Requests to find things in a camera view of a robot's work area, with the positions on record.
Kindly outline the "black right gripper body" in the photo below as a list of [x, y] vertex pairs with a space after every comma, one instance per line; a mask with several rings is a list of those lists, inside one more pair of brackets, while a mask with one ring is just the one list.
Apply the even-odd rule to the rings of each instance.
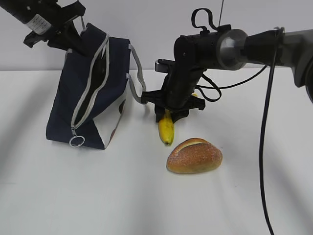
[[174, 64], [170, 67], [160, 90], [143, 92], [141, 101], [150, 102], [173, 112], [203, 110], [205, 100], [192, 96], [204, 69]]

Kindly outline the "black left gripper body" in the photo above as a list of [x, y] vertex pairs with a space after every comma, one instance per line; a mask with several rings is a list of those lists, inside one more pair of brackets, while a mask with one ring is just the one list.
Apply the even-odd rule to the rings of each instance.
[[23, 43], [32, 48], [39, 41], [49, 47], [64, 50], [64, 26], [66, 22], [82, 17], [86, 8], [79, 2], [61, 7], [56, 0], [36, 0], [30, 5], [32, 18], [26, 23], [32, 32]]

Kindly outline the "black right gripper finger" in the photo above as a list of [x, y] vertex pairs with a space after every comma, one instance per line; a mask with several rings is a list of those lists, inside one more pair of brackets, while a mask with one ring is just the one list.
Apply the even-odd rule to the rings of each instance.
[[164, 117], [165, 110], [165, 107], [155, 105], [156, 122], [159, 122]]
[[174, 110], [171, 111], [171, 117], [173, 122], [177, 122], [182, 118], [186, 118], [189, 116], [189, 110]]

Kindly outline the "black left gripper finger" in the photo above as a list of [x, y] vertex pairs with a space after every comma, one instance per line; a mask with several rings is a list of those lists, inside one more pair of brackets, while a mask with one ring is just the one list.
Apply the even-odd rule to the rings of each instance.
[[66, 22], [64, 26], [64, 50], [68, 49], [72, 49], [83, 56], [89, 55], [89, 51], [77, 32], [73, 21]]

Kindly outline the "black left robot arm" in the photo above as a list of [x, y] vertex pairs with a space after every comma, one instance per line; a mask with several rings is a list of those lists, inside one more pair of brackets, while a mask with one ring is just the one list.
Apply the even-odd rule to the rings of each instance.
[[0, 7], [31, 30], [23, 41], [28, 47], [43, 41], [49, 47], [88, 55], [73, 23], [86, 10], [78, 0], [64, 7], [56, 0], [2, 0]]

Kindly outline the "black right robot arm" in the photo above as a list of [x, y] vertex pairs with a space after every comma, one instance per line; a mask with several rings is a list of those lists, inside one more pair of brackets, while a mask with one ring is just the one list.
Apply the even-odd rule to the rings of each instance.
[[285, 32], [282, 28], [248, 36], [240, 29], [202, 31], [182, 35], [174, 43], [174, 60], [158, 60], [156, 71], [166, 74], [160, 90], [143, 92], [141, 101], [153, 103], [156, 119], [169, 110], [174, 120], [191, 109], [203, 110], [205, 99], [193, 92], [208, 69], [236, 71], [245, 64], [289, 67], [297, 87], [313, 95], [313, 32]]

